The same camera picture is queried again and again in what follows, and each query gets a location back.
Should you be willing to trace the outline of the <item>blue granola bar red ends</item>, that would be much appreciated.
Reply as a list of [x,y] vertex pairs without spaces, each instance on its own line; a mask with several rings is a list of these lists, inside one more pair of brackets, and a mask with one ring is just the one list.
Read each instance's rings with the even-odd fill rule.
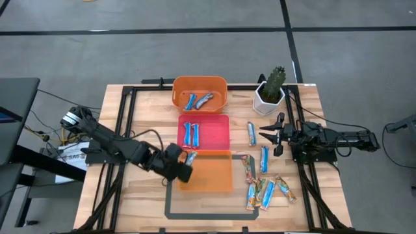
[[184,128],[185,128],[185,134],[184,134],[184,140],[183,140],[183,147],[191,148],[191,123],[185,122]]
[[249,136],[249,146],[256,146],[256,136],[255,136],[255,126],[252,122],[248,122],[248,136]]
[[191,125],[193,130],[193,136],[192,136],[192,149],[198,149],[200,146],[200,137],[199,137],[199,129],[200,125],[198,123],[194,123]]

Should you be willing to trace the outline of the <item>black aluminium table frame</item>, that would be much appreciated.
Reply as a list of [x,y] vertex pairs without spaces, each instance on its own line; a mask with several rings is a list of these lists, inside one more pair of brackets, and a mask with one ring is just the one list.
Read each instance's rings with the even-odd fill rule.
[[[290,84],[296,85],[300,93],[302,107],[314,114],[324,117],[322,105],[315,84]],[[166,88],[159,88],[157,84],[136,84],[140,90],[136,97],[133,115],[133,130],[135,133],[154,129],[163,139],[166,146],[176,140],[177,117],[179,112],[172,104],[172,84]],[[271,117],[261,118],[252,109],[255,84],[229,84],[227,104],[224,113],[229,116],[231,128],[231,152],[238,154],[250,154],[258,163],[260,149],[249,147],[246,143],[246,121],[252,121],[257,127],[272,123],[276,120],[275,114]],[[122,91],[124,85],[109,84],[105,92],[99,123],[115,130]],[[271,161],[271,172],[274,176],[279,174],[294,189],[297,197],[296,203],[289,204],[287,198],[280,191],[274,193],[271,208],[268,211],[261,210],[259,217],[254,221],[249,220],[169,220],[164,215],[166,187],[162,186],[162,177],[154,172],[145,172],[136,166],[126,166],[123,177],[120,207],[116,221],[116,233],[145,233],[156,232],[165,228],[167,233],[186,231],[234,232],[242,231],[242,227],[248,227],[251,232],[260,231],[307,231],[307,218],[304,209],[302,189],[298,175],[298,167],[292,161],[289,149],[285,148],[281,157],[274,157]],[[79,228],[92,214],[92,205],[101,171],[101,164],[88,167],[83,184],[83,190],[75,217],[73,227]],[[351,226],[350,215],[346,206],[340,175],[337,170],[326,162],[315,163],[320,193],[324,201],[337,218],[347,226]]]

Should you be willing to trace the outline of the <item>dark grey desk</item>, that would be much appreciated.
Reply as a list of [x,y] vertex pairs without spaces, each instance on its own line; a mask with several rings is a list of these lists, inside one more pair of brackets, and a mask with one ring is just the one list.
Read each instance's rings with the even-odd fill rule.
[[39,78],[0,78],[0,109],[21,117],[20,121],[0,123],[0,229],[23,170],[18,140],[39,83]]

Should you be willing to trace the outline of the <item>black desk crossbar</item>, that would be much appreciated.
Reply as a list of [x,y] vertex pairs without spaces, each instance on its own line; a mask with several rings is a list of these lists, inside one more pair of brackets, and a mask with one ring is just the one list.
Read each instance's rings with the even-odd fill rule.
[[9,162],[22,163],[76,181],[83,182],[85,180],[85,170],[19,145],[14,147]]

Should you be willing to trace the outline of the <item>blue screen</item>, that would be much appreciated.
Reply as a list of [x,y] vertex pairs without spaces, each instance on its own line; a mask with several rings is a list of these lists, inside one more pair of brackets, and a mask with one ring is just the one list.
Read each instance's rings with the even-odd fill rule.
[[0,108],[0,124],[1,123],[10,123],[15,122],[16,117],[14,116],[13,112],[6,110],[4,108]]

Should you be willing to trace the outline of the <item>dark blue-grey granola bar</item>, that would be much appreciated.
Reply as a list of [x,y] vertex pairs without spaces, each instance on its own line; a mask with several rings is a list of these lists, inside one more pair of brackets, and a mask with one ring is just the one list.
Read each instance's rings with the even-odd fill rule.
[[210,99],[212,99],[213,96],[214,96],[213,93],[208,93],[208,94],[204,95],[199,100],[197,100],[197,102],[194,104],[194,108],[196,110],[199,110],[206,102],[208,102]]

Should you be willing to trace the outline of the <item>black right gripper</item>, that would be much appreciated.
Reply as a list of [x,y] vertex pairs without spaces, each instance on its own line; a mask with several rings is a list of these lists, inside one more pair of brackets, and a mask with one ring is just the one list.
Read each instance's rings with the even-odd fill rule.
[[274,156],[276,157],[281,156],[283,153],[282,142],[289,142],[295,134],[294,125],[291,123],[283,123],[284,119],[285,114],[281,112],[278,114],[277,121],[274,124],[260,127],[261,130],[276,131],[275,135],[259,133],[262,137],[270,141],[272,145],[276,145],[274,148]]

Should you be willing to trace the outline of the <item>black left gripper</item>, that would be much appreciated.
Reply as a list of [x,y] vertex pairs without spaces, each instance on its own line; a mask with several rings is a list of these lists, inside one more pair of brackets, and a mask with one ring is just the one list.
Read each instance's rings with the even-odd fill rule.
[[151,169],[168,181],[178,179],[188,183],[193,168],[185,163],[188,151],[177,144],[171,143],[164,151],[160,151],[151,164]]

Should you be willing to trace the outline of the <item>pink translucent plastic tray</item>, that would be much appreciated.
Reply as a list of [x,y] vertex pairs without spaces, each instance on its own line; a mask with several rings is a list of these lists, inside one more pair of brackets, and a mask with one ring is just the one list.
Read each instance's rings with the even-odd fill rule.
[[178,118],[177,145],[185,148],[185,123],[199,125],[199,150],[229,150],[229,117],[225,114],[189,115]]

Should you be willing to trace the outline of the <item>orange translucent plastic tray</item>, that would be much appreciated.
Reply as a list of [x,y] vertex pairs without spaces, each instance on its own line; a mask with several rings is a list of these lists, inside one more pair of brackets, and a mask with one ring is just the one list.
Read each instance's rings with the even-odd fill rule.
[[188,183],[179,181],[181,192],[231,192],[233,190],[232,154],[229,150],[198,150]]

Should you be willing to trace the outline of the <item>grey chair base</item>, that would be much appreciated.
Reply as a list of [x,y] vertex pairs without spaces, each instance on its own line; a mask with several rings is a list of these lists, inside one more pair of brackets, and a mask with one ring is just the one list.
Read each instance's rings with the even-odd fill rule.
[[388,123],[385,128],[388,133],[395,133],[399,129],[408,129],[410,133],[416,134],[416,114],[394,123]]

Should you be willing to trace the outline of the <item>green orange granola bar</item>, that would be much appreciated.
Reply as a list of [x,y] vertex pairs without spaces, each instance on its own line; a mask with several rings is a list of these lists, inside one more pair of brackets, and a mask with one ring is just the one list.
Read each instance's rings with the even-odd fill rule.
[[263,177],[260,177],[259,179],[256,179],[254,181],[255,183],[255,198],[254,198],[254,206],[259,207],[261,205],[262,200],[262,190],[265,186],[266,179]]

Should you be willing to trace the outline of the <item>clear mat with black border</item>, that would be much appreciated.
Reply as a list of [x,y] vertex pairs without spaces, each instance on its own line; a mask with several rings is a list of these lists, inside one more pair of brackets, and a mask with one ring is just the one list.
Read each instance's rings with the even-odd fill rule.
[[248,184],[241,155],[232,156],[230,191],[189,191],[175,180],[166,187],[164,214],[170,220],[255,220],[259,209],[246,208]]

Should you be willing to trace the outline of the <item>green cactus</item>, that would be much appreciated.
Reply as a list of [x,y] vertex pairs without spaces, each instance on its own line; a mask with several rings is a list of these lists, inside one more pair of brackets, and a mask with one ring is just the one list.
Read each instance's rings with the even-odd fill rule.
[[286,80],[285,68],[275,67],[261,90],[261,99],[266,103],[277,103],[280,100],[280,88]]

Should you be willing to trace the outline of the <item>white printed box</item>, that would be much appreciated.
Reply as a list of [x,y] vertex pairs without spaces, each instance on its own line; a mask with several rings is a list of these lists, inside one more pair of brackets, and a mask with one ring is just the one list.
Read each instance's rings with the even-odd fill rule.
[[79,142],[69,144],[67,146],[60,146],[58,147],[58,152],[60,153],[60,155],[57,157],[57,159],[71,166],[86,171],[86,153],[82,152],[81,149],[88,148],[89,145],[89,142]]

